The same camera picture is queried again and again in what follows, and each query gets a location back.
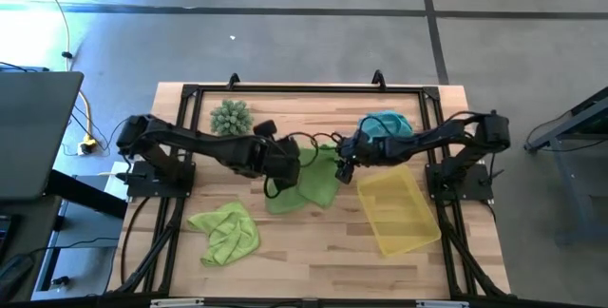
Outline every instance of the wooden tabletop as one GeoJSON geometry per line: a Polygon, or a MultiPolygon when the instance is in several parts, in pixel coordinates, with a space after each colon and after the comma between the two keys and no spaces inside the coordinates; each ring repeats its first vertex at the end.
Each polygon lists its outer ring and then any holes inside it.
{"type": "MultiPolygon", "coordinates": [[[[152,114],[175,123],[182,83],[160,83],[152,114]]],[[[442,86],[441,103],[446,117],[468,109],[465,90],[442,86]]],[[[411,94],[350,93],[205,93],[199,130],[209,133],[210,112],[222,99],[244,100],[255,123],[273,119],[277,137],[294,131],[339,132],[351,135],[357,121],[368,112],[392,109],[405,115],[416,132],[422,131],[417,97],[411,94]]],[[[189,105],[186,122],[190,122],[189,105]]],[[[434,122],[432,109],[431,121],[434,122]]],[[[305,139],[298,142],[308,144],[305,139]]],[[[452,152],[458,152],[454,146],[452,152]]],[[[241,201],[254,218],[261,245],[256,252],[225,267],[204,267],[200,256],[207,247],[204,234],[181,224],[180,240],[173,271],[171,296],[241,298],[448,298],[446,270],[439,241],[409,253],[383,257],[356,195],[358,178],[386,171],[383,167],[357,168],[353,181],[342,184],[333,206],[323,210],[309,204],[286,215],[271,215],[264,207],[262,179],[235,175],[216,160],[195,155],[197,176],[192,196],[186,201],[186,218],[209,212],[221,205],[241,201]]],[[[421,191],[428,196],[424,165],[427,154],[408,162],[421,191]]],[[[128,207],[124,231],[140,199],[128,207]]],[[[126,252],[126,273],[130,274],[150,247],[160,199],[150,199],[137,218],[126,252]]],[[[469,248],[498,287],[509,291],[496,226],[486,206],[463,202],[463,216],[469,248]]],[[[457,275],[465,281],[460,257],[454,250],[457,275]]],[[[164,264],[161,254],[155,288],[164,264]]],[[[120,257],[114,259],[108,289],[120,284],[120,257]]]]}

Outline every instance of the yellow tray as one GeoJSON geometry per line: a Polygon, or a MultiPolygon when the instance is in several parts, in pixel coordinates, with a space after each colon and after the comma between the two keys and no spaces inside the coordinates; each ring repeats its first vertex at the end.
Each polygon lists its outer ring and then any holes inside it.
{"type": "Polygon", "coordinates": [[[406,165],[359,180],[357,193],[383,255],[405,253],[441,237],[406,165]]]}

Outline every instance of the white cable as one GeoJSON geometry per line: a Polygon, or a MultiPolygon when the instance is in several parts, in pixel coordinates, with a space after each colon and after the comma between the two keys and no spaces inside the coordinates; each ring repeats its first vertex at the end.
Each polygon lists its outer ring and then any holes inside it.
{"type": "MultiPolygon", "coordinates": [[[[67,24],[67,19],[66,19],[66,13],[64,12],[64,9],[61,7],[61,4],[59,4],[59,0],[54,0],[55,4],[57,4],[57,8],[59,8],[59,11],[61,12],[61,16],[62,18],[64,18],[64,25],[66,26],[66,51],[69,52],[69,25],[67,24]]],[[[70,66],[69,66],[69,59],[66,57],[66,71],[70,71],[70,66]]],[[[81,100],[83,101],[83,103],[85,104],[85,113],[86,113],[86,134],[85,134],[85,141],[88,141],[91,139],[91,133],[92,128],[91,128],[91,111],[90,108],[88,106],[88,101],[86,100],[86,97],[84,95],[84,93],[81,90],[78,90],[78,96],[80,96],[81,100]]]]}

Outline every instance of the light green towel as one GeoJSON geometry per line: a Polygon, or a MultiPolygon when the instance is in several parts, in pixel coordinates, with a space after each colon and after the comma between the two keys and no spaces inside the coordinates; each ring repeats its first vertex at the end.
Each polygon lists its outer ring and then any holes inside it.
{"type": "MultiPolygon", "coordinates": [[[[314,156],[314,149],[300,148],[299,160],[307,164],[314,156]]],[[[332,205],[339,182],[335,178],[337,154],[333,147],[321,146],[314,163],[300,168],[297,185],[283,190],[276,198],[266,198],[266,210],[271,214],[285,214],[302,208],[308,202],[322,208],[332,205]]],[[[269,181],[268,193],[274,195],[276,187],[269,181]]]]}
{"type": "Polygon", "coordinates": [[[188,225],[209,238],[207,252],[200,258],[203,265],[230,264],[259,247],[256,223],[240,202],[226,203],[215,212],[198,213],[188,225]]]}

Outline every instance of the concrete floor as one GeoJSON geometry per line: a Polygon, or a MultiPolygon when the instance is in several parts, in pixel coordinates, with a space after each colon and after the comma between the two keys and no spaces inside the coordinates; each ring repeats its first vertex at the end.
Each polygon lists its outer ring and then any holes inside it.
{"type": "MultiPolygon", "coordinates": [[[[424,8],[423,0],[62,1],[424,8]]],[[[438,10],[608,10],[608,0],[434,1],[438,10]]],[[[85,74],[83,90],[105,134],[127,115],[147,112],[159,81],[227,81],[238,72],[246,82],[365,83],[381,68],[391,83],[438,84],[426,18],[70,13],[68,21],[72,48],[78,49],[74,69],[85,74]]],[[[497,157],[497,168],[505,172],[494,188],[513,293],[606,305],[608,246],[554,243],[555,233],[568,222],[561,181],[551,155],[532,157],[522,147],[532,127],[608,84],[608,21],[439,19],[438,26],[449,82],[465,86],[471,108],[496,108],[511,121],[513,145],[497,157]]],[[[57,12],[0,10],[0,28],[10,31],[3,33],[0,60],[62,69],[59,53],[66,42],[57,12]]],[[[72,124],[64,140],[68,151],[81,138],[82,131],[72,124]]],[[[118,160],[115,153],[105,158],[60,153],[55,166],[66,173],[95,174],[109,170],[118,160]]]]}

